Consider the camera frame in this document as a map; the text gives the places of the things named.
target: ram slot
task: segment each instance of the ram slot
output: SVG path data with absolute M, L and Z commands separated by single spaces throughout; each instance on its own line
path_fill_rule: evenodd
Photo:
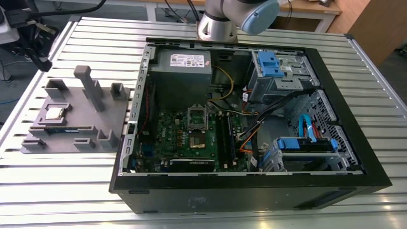
M 234 128 L 233 128 L 233 124 L 231 124 L 231 117 L 229 116 L 227 118 L 229 120 L 229 131 L 230 131 L 230 143 L 231 143 L 231 147 L 230 147 L 230 165 L 237 165 L 235 161 L 237 161 L 237 149 L 235 149 L 235 137 L 234 137 Z
M 233 143 L 233 132 L 230 127 L 230 119 L 227 116 L 217 117 L 217 137 L 218 137 L 218 157 L 219 157 L 219 166 L 221 168 L 230 168 L 234 164 L 234 156 L 231 151 L 235 147 Z

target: green circuit board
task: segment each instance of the green circuit board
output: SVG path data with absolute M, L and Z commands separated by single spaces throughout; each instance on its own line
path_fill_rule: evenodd
M 158 135 L 154 145 L 154 158 L 197 158 L 210 159 L 217 162 L 217 172 L 243 172 L 247 170 L 246 156 L 238 158 L 237 165 L 226 168 L 219 163 L 218 155 L 218 114 L 209 115 L 209 129 L 206 131 L 189 131 L 187 112 L 162 112 L 158 119 Z M 193 115 L 191 123 L 202 124 L 202 119 Z M 241 118 L 231 114 L 234 135 L 242 132 Z M 161 166 L 154 161 L 146 162 L 150 171 L 159 172 Z

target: slotted aluminum surface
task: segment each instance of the slotted aluminum surface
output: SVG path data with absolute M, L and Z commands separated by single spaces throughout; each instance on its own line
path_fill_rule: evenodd
M 405 104 L 387 87 L 358 44 L 339 34 L 239 32 L 239 41 L 317 48 L 359 121 L 394 186 L 323 210 L 137 215 L 109 193 L 115 153 L 19 152 L 47 93 L 49 79 L 78 85 L 74 68 L 90 65 L 102 86 L 135 86 L 146 37 L 195 39 L 195 25 L 83 18 L 70 22 L 51 55 L 54 68 L 38 73 L 0 130 L 0 227 L 49 228 L 406 228 L 407 119 Z

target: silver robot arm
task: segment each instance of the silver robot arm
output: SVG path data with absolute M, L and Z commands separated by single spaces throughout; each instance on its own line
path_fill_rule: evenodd
M 205 41 L 235 42 L 237 26 L 249 33 L 262 33 L 279 13 L 278 0 L 207 0 L 198 27 Z

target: white label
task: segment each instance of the white label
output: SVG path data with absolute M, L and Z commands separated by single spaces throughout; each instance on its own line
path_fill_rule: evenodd
M 171 55 L 170 66 L 205 68 L 205 56 L 174 54 Z
M 253 163 L 254 167 L 258 167 L 258 160 L 255 159 L 254 156 L 253 156 L 253 158 L 250 159 L 250 162 Z
M 282 70 L 283 70 L 283 71 L 291 71 L 291 72 L 293 72 L 293 69 L 291 69 L 290 66 L 282 66 Z
M 249 101 L 249 93 L 243 93 L 243 101 L 245 101 L 245 102 Z

